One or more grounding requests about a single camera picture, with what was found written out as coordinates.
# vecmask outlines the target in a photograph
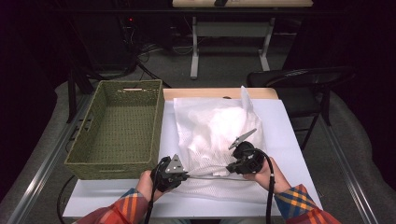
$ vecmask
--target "left hand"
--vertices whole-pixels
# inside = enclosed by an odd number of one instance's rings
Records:
[[[149,202],[151,200],[151,192],[152,192],[152,181],[150,177],[151,171],[145,171],[140,175],[139,182],[136,185],[137,191],[139,191],[146,200]],[[154,202],[157,201],[161,196],[163,196],[165,192],[160,192],[159,190],[155,190],[154,193]]]

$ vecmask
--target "right hand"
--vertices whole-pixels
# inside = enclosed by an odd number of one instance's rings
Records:
[[[281,193],[291,188],[286,177],[282,174],[279,167],[277,166],[274,158],[270,157],[271,163],[274,168],[274,176],[275,176],[275,188],[274,193]],[[266,190],[269,189],[270,185],[270,166],[268,165],[268,161],[264,160],[262,164],[262,169],[255,174],[247,174],[244,175],[244,178],[247,180],[253,180],[259,183]]]

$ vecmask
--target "wooden tabletop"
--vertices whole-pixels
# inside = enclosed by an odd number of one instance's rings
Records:
[[[247,88],[251,99],[278,99],[271,88]],[[241,88],[163,89],[165,100],[181,97],[231,97],[241,98]]]
[[[215,0],[173,0],[173,7],[214,7]],[[312,7],[311,0],[228,0],[226,7]]]

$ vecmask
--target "person's arm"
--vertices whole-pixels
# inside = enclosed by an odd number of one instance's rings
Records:
[[[275,200],[282,217],[286,219],[286,223],[340,223],[332,215],[317,207],[303,185],[292,188],[275,160],[270,159],[274,167],[276,182],[274,187]],[[268,162],[265,161],[258,173],[244,175],[244,178],[254,180],[268,190],[270,174]]]
[[[136,189],[128,190],[109,207],[99,208],[76,223],[138,223],[143,218],[143,215],[146,214],[151,198],[152,181],[149,175],[150,171],[145,171],[140,176]],[[156,190],[154,193],[154,202],[161,196],[163,196],[163,193]]]

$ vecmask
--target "chair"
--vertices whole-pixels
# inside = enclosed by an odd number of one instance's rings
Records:
[[[274,88],[290,119],[313,117],[309,128],[293,128],[295,132],[307,132],[301,143],[301,150],[304,150],[320,114],[331,126],[329,103],[332,87],[354,76],[354,68],[349,66],[260,71],[247,75],[247,86]]]

